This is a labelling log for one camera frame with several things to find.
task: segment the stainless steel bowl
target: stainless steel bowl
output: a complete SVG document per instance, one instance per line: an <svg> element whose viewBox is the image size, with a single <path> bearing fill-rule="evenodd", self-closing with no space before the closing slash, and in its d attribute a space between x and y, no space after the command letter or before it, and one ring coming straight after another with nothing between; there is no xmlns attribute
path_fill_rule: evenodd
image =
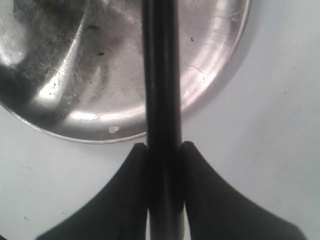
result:
<svg viewBox="0 0 320 240"><path fill-rule="evenodd" d="M181 105L214 82L251 0L180 0ZM47 134L84 143L142 136L140 0L0 0L0 102Z"/></svg>

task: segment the black pole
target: black pole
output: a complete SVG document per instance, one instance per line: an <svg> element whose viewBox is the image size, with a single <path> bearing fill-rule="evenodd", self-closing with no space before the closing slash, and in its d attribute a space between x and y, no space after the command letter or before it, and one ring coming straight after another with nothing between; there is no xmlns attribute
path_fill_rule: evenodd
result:
<svg viewBox="0 0 320 240"><path fill-rule="evenodd" d="M176 0L143 0L142 5L151 239L181 240L178 4Z"/></svg>

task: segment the metal surface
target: metal surface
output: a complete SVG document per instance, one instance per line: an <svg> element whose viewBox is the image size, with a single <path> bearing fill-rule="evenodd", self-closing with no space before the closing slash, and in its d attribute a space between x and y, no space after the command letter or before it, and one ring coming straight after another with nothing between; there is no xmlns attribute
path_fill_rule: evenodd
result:
<svg viewBox="0 0 320 240"><path fill-rule="evenodd" d="M214 82L243 33L250 0L180 0L181 108ZM66 140L142 136L140 0L0 0L0 102Z"/></svg>

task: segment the white surface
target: white surface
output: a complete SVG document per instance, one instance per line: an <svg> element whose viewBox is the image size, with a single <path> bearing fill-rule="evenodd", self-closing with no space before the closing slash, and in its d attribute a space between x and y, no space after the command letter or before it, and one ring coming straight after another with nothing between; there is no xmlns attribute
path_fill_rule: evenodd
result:
<svg viewBox="0 0 320 240"><path fill-rule="evenodd" d="M184 139L227 181L309 240L320 236L319 9L318 0L254 0L222 76L230 82L183 124ZM0 233L8 240L32 240L74 213L133 145L55 139L2 108L0 126Z"/></svg>

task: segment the debris speck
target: debris speck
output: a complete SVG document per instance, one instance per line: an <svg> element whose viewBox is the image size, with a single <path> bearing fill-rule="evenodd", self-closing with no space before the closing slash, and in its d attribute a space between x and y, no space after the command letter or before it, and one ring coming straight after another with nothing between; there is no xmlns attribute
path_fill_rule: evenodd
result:
<svg viewBox="0 0 320 240"><path fill-rule="evenodd" d="M92 30L100 30L101 28L97 25L90 24L89 26L86 27L87 29L92 29Z"/></svg>
<svg viewBox="0 0 320 240"><path fill-rule="evenodd" d="M118 126L110 126L109 127L109 133L115 134L116 132L119 131L119 129L120 129L120 127L118 127Z"/></svg>

